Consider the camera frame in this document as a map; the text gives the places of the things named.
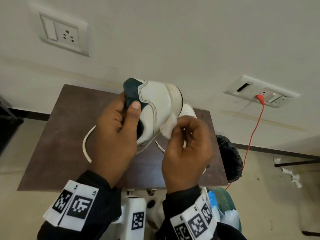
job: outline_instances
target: beige tiled floor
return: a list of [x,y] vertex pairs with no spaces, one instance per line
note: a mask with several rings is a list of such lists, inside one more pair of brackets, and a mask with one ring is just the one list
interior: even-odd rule
[[[58,196],[16,191],[45,124],[26,119],[0,157],[0,239],[36,239],[44,212]],[[239,153],[244,158],[245,151]],[[243,234],[247,239],[318,239],[303,236],[301,230],[320,232],[320,164],[287,167],[301,175],[298,189],[288,174],[273,166],[274,157],[249,152],[243,177],[228,188]],[[158,190],[154,196],[165,193]],[[147,196],[145,191],[135,194]]]

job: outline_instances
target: trash bin liner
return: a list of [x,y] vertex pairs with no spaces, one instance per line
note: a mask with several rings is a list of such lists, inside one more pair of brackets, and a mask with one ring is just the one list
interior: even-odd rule
[[217,135],[219,150],[226,172],[228,182],[237,181],[242,174],[243,162],[238,150],[232,145],[231,141],[222,135]]

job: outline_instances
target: red power cord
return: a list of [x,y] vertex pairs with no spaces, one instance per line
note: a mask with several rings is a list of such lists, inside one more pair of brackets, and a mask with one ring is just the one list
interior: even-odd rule
[[251,137],[250,137],[250,141],[249,141],[249,145],[248,145],[248,148],[247,148],[247,152],[245,153],[245,157],[244,157],[244,161],[243,161],[243,167],[242,167],[242,170],[245,168],[245,164],[246,164],[246,159],[247,159],[247,154],[248,154],[248,151],[249,151],[249,148],[250,148],[250,145],[251,145],[251,141],[252,141],[252,137],[254,136],[254,132],[256,131],[259,123],[260,123],[260,120],[261,120],[261,117],[262,117],[262,113],[264,111],[264,106],[265,106],[265,102],[264,102],[264,97],[261,95],[261,94],[258,94],[256,95],[256,98],[260,101],[260,103],[262,104],[262,110],[261,110],[261,114],[259,116],[259,119],[258,119],[258,122],[257,122],[257,125],[256,127],[254,128],[252,134],[251,134]]

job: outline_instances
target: wall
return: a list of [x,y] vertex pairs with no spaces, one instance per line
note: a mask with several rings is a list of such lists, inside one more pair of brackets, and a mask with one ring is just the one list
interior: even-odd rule
[[267,107],[252,145],[320,155],[320,0],[39,0],[91,29],[91,57],[42,43],[28,1],[0,0],[0,95],[50,113],[64,84],[120,92],[128,77],[170,82],[248,144],[261,105],[223,94],[246,74],[301,97]]

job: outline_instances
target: tabletop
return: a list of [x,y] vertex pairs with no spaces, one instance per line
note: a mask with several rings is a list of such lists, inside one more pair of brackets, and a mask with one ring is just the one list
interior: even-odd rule
[[[95,125],[103,109],[118,94],[65,84],[50,118],[42,132],[19,191],[60,191],[68,180],[77,178],[90,163],[82,152],[82,141]],[[210,130],[214,157],[202,175],[201,186],[228,185],[218,142],[209,111],[194,109],[197,118],[205,121]],[[166,149],[168,140],[159,135],[157,142]],[[93,156],[95,131],[87,139],[86,149]],[[129,169],[117,183],[118,188],[164,188],[161,165],[164,155],[153,141],[137,154]]]

